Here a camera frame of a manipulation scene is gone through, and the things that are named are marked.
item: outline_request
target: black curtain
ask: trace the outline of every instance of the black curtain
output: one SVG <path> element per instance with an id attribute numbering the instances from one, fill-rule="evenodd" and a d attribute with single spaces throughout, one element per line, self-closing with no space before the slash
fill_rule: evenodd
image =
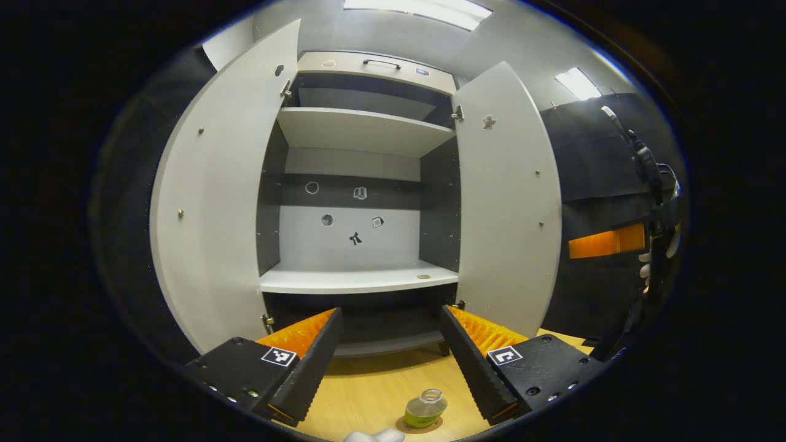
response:
<path id="1" fill-rule="evenodd" d="M 610 94 L 541 112 L 560 174 L 563 243 L 543 328 L 587 338 L 599 337 L 641 293 L 643 263 L 640 252 L 571 260 L 567 242 L 636 223 L 651 209 L 630 148 L 603 106 L 639 135 L 658 162 L 674 169 L 683 190 L 687 181 L 669 122 L 647 97 Z M 668 193 L 673 186 L 666 179 Z"/>

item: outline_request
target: green liquid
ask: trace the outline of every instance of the green liquid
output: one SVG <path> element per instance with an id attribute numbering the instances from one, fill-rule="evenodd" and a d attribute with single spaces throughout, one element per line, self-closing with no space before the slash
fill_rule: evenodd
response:
<path id="1" fill-rule="evenodd" d="M 410 428 L 425 428 L 434 422 L 437 422 L 437 419 L 442 414 L 440 411 L 433 416 L 416 416 L 410 413 L 409 410 L 404 411 L 404 423 L 409 426 Z"/>

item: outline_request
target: glass jar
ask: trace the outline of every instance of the glass jar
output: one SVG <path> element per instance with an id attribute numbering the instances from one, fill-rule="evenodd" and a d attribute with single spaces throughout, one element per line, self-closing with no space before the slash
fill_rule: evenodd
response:
<path id="1" fill-rule="evenodd" d="M 410 428 L 425 428 L 437 421 L 447 408 L 447 400 L 438 389 L 428 389 L 408 402 L 404 424 Z"/>

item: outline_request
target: open cabinet door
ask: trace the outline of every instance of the open cabinet door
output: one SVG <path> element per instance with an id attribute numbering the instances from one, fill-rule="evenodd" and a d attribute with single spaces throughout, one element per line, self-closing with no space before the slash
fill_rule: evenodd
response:
<path id="1" fill-rule="evenodd" d="M 457 299 L 534 337 L 560 258 L 560 181 L 532 97 L 504 61 L 453 96 L 461 164 Z"/>
<path id="2" fill-rule="evenodd" d="M 268 35 L 205 85 L 172 131 L 156 173 L 150 207 L 156 276 L 175 320 L 202 354 L 230 337 L 265 334 L 257 194 L 281 91 L 297 74 L 299 28 L 296 20 Z"/>

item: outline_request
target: wooden floor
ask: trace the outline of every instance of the wooden floor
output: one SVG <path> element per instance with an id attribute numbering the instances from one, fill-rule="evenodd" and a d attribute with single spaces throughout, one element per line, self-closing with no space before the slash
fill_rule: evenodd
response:
<path id="1" fill-rule="evenodd" d="M 589 354 L 583 339 L 541 329 Z M 425 389 L 439 389 L 448 401 L 443 424 L 425 434 L 407 434 L 409 442 L 456 440 L 490 426 L 480 416 L 453 355 L 442 356 L 436 345 L 369 358 L 334 359 L 314 402 L 297 430 L 342 442 L 352 431 L 374 434 L 395 428 L 404 407 Z"/>

